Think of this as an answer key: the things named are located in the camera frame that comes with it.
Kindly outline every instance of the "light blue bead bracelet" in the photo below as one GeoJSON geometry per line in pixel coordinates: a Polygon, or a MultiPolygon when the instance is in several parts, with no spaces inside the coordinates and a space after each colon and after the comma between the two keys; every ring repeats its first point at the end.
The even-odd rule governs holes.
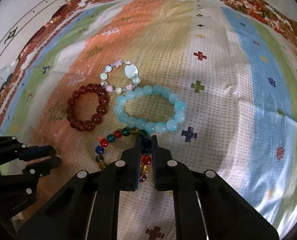
{"type": "Polygon", "coordinates": [[[118,116],[119,122],[126,123],[129,127],[137,127],[140,130],[145,129],[148,133],[165,133],[168,131],[175,131],[177,129],[178,123],[185,121],[185,114],[183,111],[186,108],[186,104],[180,101],[180,97],[176,93],[172,93],[169,88],[163,88],[161,85],[144,86],[143,88],[136,88],[134,91],[127,91],[125,96],[119,96],[116,99],[117,105],[114,106],[113,112],[118,116]],[[128,100],[134,100],[136,98],[141,98],[142,96],[149,95],[162,95],[164,98],[168,98],[170,103],[174,105],[175,115],[174,118],[165,122],[146,122],[145,119],[136,119],[133,116],[128,116],[124,113],[125,105],[128,100]]]}

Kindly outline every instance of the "blue bead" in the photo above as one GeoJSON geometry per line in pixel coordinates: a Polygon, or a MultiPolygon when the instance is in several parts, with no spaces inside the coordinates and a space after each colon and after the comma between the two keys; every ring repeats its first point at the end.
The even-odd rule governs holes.
{"type": "Polygon", "coordinates": [[[95,148],[95,152],[99,155],[104,153],[104,148],[102,146],[98,146],[95,148]]]}
{"type": "Polygon", "coordinates": [[[133,100],[135,99],[135,93],[132,90],[129,90],[126,92],[125,97],[127,100],[133,100]]]}
{"type": "Polygon", "coordinates": [[[116,115],[119,115],[119,114],[121,114],[121,113],[124,113],[124,106],[120,106],[120,105],[116,105],[116,106],[114,106],[114,108],[113,108],[113,112],[114,112],[114,114],[116,114],[116,115]]]}
{"type": "Polygon", "coordinates": [[[167,121],[167,129],[174,132],[177,129],[177,122],[173,119],[167,121]]]}
{"type": "Polygon", "coordinates": [[[186,108],[186,104],[183,101],[177,101],[174,105],[175,112],[183,112],[186,108]]]}
{"type": "Polygon", "coordinates": [[[134,93],[136,98],[141,98],[143,96],[143,88],[134,89],[134,93]]]}
{"type": "Polygon", "coordinates": [[[119,96],[116,98],[116,103],[118,103],[120,106],[125,106],[127,103],[127,99],[125,96],[119,96]]]}
{"type": "Polygon", "coordinates": [[[174,115],[174,120],[178,123],[185,121],[185,114],[183,112],[178,112],[174,115]]]}
{"type": "Polygon", "coordinates": [[[159,84],[154,85],[154,87],[153,87],[153,94],[159,95],[159,94],[162,93],[162,90],[163,90],[163,87],[161,85],[159,85],[159,84]]]}
{"type": "Polygon", "coordinates": [[[171,104],[174,105],[179,100],[180,100],[180,97],[176,93],[170,94],[169,101],[171,104]]]}
{"type": "Polygon", "coordinates": [[[164,88],[162,90],[162,97],[168,98],[172,94],[171,90],[169,88],[164,88]]]}
{"type": "Polygon", "coordinates": [[[145,87],[143,87],[143,94],[146,96],[149,96],[153,93],[153,88],[149,85],[146,85],[145,87]]]}
{"type": "Polygon", "coordinates": [[[118,121],[119,122],[126,122],[126,120],[128,119],[128,115],[126,113],[122,113],[118,115],[118,121]]]}
{"type": "Polygon", "coordinates": [[[155,132],[155,127],[156,127],[156,124],[153,123],[153,122],[148,122],[146,125],[145,125],[145,130],[146,132],[148,133],[153,133],[155,132]]]}
{"type": "Polygon", "coordinates": [[[136,128],[138,128],[140,130],[144,130],[145,129],[145,125],[146,125],[146,121],[143,118],[139,118],[135,122],[136,128]]]}
{"type": "Polygon", "coordinates": [[[167,131],[167,124],[164,122],[158,122],[155,126],[155,130],[158,133],[165,133],[167,131]]]}
{"type": "Polygon", "coordinates": [[[136,122],[136,118],[133,116],[130,116],[129,118],[127,118],[126,120],[126,125],[128,127],[134,127],[135,126],[135,122],[136,122]]]}

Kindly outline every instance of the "red cross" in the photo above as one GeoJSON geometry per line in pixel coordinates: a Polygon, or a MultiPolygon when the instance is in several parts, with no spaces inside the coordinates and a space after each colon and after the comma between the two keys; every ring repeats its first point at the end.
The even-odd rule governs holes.
{"type": "Polygon", "coordinates": [[[204,55],[203,55],[203,53],[202,53],[202,52],[200,52],[200,51],[198,51],[197,53],[196,53],[196,52],[194,52],[194,53],[193,53],[193,55],[194,55],[194,56],[197,56],[197,57],[198,57],[198,60],[207,59],[207,57],[206,57],[206,56],[204,56],[204,55]]]}
{"type": "Polygon", "coordinates": [[[149,234],[150,237],[148,240],[156,240],[156,238],[161,238],[163,239],[165,234],[160,233],[161,228],[154,226],[153,230],[152,229],[146,229],[145,233],[149,234]]]}

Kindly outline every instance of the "green cross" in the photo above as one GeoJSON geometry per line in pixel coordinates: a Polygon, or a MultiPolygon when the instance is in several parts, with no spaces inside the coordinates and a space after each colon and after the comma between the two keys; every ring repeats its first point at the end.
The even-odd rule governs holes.
{"type": "Polygon", "coordinates": [[[204,90],[204,86],[201,85],[199,80],[196,80],[196,84],[192,83],[191,88],[194,88],[195,93],[200,93],[200,90],[204,90]]]}

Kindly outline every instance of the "multicolored bead bracelet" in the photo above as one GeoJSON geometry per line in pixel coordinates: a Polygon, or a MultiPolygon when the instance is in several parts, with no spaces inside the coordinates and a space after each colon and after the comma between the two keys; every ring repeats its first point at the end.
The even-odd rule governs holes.
{"type": "Polygon", "coordinates": [[[72,97],[67,101],[68,107],[66,108],[67,120],[70,122],[72,128],[82,132],[91,132],[94,130],[95,126],[103,122],[102,116],[108,113],[108,104],[110,102],[110,97],[107,92],[100,84],[88,84],[87,86],[80,86],[78,91],[72,93],[72,97]],[[96,114],[93,114],[91,121],[87,120],[85,122],[79,121],[75,116],[74,106],[76,100],[87,93],[95,93],[98,96],[99,105],[96,108],[96,114]]]}
{"type": "Polygon", "coordinates": [[[150,157],[152,153],[152,142],[147,137],[147,132],[145,130],[139,130],[136,127],[124,127],[122,130],[116,130],[113,134],[107,135],[106,138],[103,138],[99,141],[99,146],[95,148],[95,152],[98,154],[95,157],[96,162],[101,170],[105,169],[107,163],[104,162],[104,148],[106,148],[110,143],[115,142],[116,139],[121,137],[127,137],[130,134],[139,135],[142,138],[142,146],[141,146],[141,164],[140,164],[140,174],[139,181],[146,181],[146,174],[150,171],[149,165],[152,163],[152,158],[150,157]]]}
{"type": "Polygon", "coordinates": [[[158,132],[164,133],[167,130],[175,131],[177,129],[178,123],[185,121],[185,114],[183,111],[186,108],[186,104],[183,101],[180,101],[180,98],[177,94],[172,93],[169,88],[163,88],[161,85],[145,86],[143,88],[136,88],[134,91],[127,91],[125,96],[119,96],[116,99],[117,105],[114,107],[113,111],[118,116],[118,120],[122,123],[126,123],[129,127],[137,127],[141,130],[146,130],[148,133],[158,132]],[[165,122],[146,122],[145,119],[139,118],[136,119],[133,116],[128,116],[124,113],[124,106],[127,103],[127,100],[134,100],[135,98],[141,98],[143,95],[162,95],[164,98],[168,98],[170,103],[174,104],[175,115],[174,119],[165,122]]]}
{"type": "Polygon", "coordinates": [[[141,82],[141,79],[138,76],[138,69],[135,65],[133,65],[130,61],[124,61],[124,60],[116,60],[113,64],[109,64],[105,67],[105,71],[99,75],[99,78],[101,79],[101,85],[104,86],[107,92],[109,93],[116,93],[120,95],[121,93],[129,90],[133,90],[137,87],[137,85],[141,82]],[[124,63],[126,63],[124,72],[125,75],[132,79],[132,84],[127,85],[125,88],[115,88],[112,85],[109,85],[106,79],[108,78],[107,73],[111,72],[112,69],[121,67],[124,63]]]}

